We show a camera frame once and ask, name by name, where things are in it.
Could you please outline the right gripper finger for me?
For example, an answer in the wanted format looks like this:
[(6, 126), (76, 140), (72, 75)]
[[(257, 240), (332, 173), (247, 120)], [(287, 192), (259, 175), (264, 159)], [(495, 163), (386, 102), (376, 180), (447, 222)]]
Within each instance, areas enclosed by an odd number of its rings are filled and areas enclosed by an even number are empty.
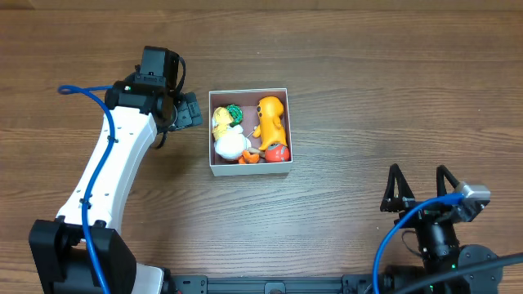
[(380, 211), (408, 211), (414, 207), (415, 203), (416, 200), (413, 192), (400, 170), (400, 167), (397, 164), (391, 165), (387, 178), (387, 187), (380, 205)]
[(454, 189), (460, 184), (457, 178), (445, 165), (440, 165), (436, 169), (436, 190), (438, 197), (445, 196), (447, 194), (445, 182), (448, 182)]

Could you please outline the green round plastic toy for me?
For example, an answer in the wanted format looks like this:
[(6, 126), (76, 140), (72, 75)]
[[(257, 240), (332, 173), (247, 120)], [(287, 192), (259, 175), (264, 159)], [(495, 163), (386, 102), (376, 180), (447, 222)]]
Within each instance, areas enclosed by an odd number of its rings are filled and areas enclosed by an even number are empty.
[(232, 127), (239, 125), (243, 121), (244, 114), (242, 109), (238, 105), (227, 105), (226, 109), (229, 112), (230, 116), (233, 118), (233, 121), (230, 123)]

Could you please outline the white plush duck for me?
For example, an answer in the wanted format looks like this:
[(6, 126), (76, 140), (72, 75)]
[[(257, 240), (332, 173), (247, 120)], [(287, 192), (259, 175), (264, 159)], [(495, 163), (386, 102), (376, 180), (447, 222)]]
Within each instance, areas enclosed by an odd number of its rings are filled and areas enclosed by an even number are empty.
[(212, 135), (215, 153), (228, 162), (259, 163), (260, 155), (248, 151), (252, 143), (243, 134), (244, 129), (237, 122), (237, 118), (242, 117), (241, 110), (236, 117), (226, 107), (218, 107), (214, 110)]

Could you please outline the orange dinosaur toy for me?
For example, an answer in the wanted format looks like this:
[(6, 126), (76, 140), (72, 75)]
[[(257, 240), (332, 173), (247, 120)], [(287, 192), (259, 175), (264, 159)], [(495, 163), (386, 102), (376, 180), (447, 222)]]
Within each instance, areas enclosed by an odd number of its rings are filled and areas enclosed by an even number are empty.
[(259, 150), (265, 151), (273, 144), (287, 144), (286, 131), (280, 117), (284, 114), (284, 105), (276, 96), (266, 96), (259, 100), (257, 115), (259, 124), (253, 136), (261, 139)]

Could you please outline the red ball toy with eye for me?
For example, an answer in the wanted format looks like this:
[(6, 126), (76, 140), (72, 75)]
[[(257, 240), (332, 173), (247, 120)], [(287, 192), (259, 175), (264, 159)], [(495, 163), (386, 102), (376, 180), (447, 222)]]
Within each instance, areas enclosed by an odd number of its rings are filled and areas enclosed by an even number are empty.
[(290, 151), (286, 145), (275, 143), (267, 147), (264, 152), (265, 160), (269, 163), (287, 162), (290, 159)]

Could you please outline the white rattle drum toy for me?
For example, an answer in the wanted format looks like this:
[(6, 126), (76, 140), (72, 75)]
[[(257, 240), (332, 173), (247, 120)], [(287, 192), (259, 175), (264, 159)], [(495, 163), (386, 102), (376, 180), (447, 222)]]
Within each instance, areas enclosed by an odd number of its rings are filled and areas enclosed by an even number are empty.
[[(249, 133), (246, 138), (249, 139), (255, 132), (256, 132), (257, 128), (254, 127), (253, 128), (253, 131), (251, 133)], [(262, 151), (262, 150), (259, 150), (257, 148), (254, 148), (252, 147), (251, 145), (249, 147), (247, 147), (247, 151), (250, 153), (250, 154), (258, 154), (260, 157), (264, 158), (265, 157), (265, 152)]]

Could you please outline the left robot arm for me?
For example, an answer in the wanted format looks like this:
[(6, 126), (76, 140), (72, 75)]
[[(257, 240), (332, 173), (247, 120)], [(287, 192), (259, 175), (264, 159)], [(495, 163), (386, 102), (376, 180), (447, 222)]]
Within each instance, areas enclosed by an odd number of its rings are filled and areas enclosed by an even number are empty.
[(45, 293), (176, 293), (169, 269), (143, 265), (121, 237), (123, 211), (145, 153), (171, 131), (202, 124), (186, 63), (145, 47), (133, 73), (111, 86), (62, 85), (103, 110), (99, 139), (74, 192), (54, 220), (36, 220), (29, 246)]

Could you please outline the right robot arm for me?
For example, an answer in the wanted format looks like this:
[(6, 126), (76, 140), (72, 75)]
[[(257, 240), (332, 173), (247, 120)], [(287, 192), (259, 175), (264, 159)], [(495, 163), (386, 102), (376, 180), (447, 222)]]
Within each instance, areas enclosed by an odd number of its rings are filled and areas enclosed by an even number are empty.
[[(496, 293), (504, 264), (487, 247), (462, 245), (454, 226), (473, 221), (489, 204), (484, 185), (458, 180), (447, 167), (436, 169), (436, 196), (415, 199), (399, 166), (389, 168), (382, 212), (396, 212), (398, 219), (381, 241), (373, 261), (375, 293)], [(381, 259), (398, 234), (413, 233), (422, 266), (389, 266), (380, 272)]]

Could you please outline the white box with pink interior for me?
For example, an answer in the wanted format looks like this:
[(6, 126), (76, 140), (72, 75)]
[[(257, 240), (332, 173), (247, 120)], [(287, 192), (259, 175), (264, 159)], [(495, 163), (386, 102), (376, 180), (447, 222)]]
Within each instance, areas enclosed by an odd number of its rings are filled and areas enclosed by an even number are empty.
[[(284, 113), (281, 120), (286, 132), (290, 159), (283, 163), (266, 163), (264, 159), (260, 159), (259, 163), (254, 164), (228, 163), (215, 152), (212, 135), (212, 115), (214, 110), (220, 106), (230, 104), (238, 105), (244, 113), (241, 126), (244, 129), (244, 134), (247, 136), (259, 123), (259, 119), (255, 118), (257, 102), (265, 96), (278, 97), (284, 106)], [(209, 166), (214, 176), (262, 175), (271, 173), (287, 174), (291, 171), (293, 165), (293, 145), (289, 117), (288, 90), (286, 88), (210, 91), (208, 94), (208, 107), (208, 156)]]

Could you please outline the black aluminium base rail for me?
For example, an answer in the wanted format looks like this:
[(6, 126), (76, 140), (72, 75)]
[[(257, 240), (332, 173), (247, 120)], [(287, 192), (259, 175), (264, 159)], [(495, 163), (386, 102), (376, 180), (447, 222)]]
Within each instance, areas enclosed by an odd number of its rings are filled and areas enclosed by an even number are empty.
[(174, 275), (175, 293), (181, 294), (371, 294), (369, 274), (342, 277), (239, 277), (209, 278), (204, 275)]

